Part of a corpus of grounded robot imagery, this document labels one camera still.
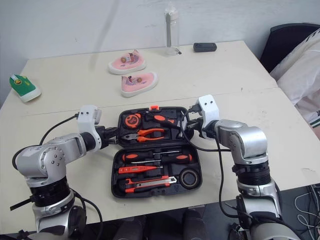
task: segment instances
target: orange pliers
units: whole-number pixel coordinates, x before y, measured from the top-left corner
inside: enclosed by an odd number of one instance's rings
[[[164,133],[165,130],[163,128],[150,128],[147,130],[139,130],[137,133],[131,133],[131,134],[124,135],[121,138],[124,140],[136,139],[139,143],[146,142],[146,141],[156,141],[156,140],[161,140],[161,139],[165,138],[164,136],[154,137],[154,138],[145,137],[146,135],[152,134],[154,132]]]

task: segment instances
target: baby shoe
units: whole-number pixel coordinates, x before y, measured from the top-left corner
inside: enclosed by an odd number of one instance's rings
[[[109,63],[109,71],[112,74],[124,75],[144,69],[147,66],[146,61],[135,49],[124,56]]]
[[[121,94],[127,98],[132,97],[154,88],[157,83],[158,76],[155,72],[121,76]]]

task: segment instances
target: tool kit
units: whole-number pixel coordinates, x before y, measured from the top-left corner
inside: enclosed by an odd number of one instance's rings
[[[131,109],[118,120],[111,191],[118,198],[145,198],[185,193],[199,188],[202,174],[197,150],[183,137],[189,116],[183,107]]]

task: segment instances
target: water bottle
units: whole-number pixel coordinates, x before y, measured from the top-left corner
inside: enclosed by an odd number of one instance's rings
[[[169,2],[165,16],[165,51],[168,55],[179,54],[179,15],[178,10]]]

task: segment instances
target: black chair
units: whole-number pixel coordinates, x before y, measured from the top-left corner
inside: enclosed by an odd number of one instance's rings
[[[312,23],[289,23],[270,28],[260,62],[270,73],[306,37],[320,25]]]

